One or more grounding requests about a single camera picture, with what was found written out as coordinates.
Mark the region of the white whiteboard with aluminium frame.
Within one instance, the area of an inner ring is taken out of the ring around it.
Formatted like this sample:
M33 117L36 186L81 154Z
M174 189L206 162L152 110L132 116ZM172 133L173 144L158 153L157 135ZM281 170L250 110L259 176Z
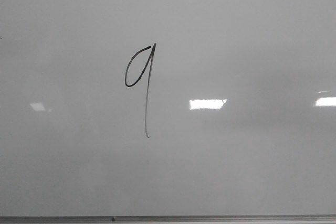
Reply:
M1 0L1 223L335 222L335 0Z

